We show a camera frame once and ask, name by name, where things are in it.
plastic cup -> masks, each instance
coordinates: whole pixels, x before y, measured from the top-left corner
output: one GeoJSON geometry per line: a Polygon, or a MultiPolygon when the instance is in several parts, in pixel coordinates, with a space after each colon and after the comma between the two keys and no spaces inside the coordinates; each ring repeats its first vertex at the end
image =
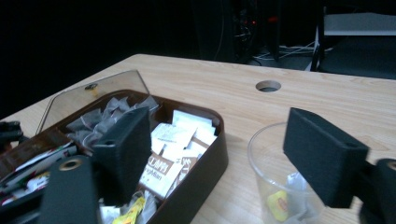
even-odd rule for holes
{"type": "Polygon", "coordinates": [[[286,123],[256,132],[247,147],[256,173],[262,218],[270,223],[319,223],[325,206],[283,153],[286,123]]]}

wooden table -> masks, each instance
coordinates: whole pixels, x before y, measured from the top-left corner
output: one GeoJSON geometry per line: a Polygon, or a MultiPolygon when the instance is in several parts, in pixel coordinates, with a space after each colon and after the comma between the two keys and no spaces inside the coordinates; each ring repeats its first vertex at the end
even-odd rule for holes
{"type": "MultiPolygon", "coordinates": [[[[131,69],[140,72],[151,94],[211,108],[224,119],[229,166],[193,223],[262,223],[248,141],[260,128],[286,121],[290,107],[317,113],[361,140],[372,149],[370,162],[396,158],[395,80],[135,55],[77,85],[131,69]],[[258,91],[265,80],[277,81],[280,90],[258,91]]],[[[33,136],[49,100],[5,120],[19,120],[33,136]]],[[[359,208],[358,199],[349,210],[328,208],[324,222],[358,223],[359,208]]]]}

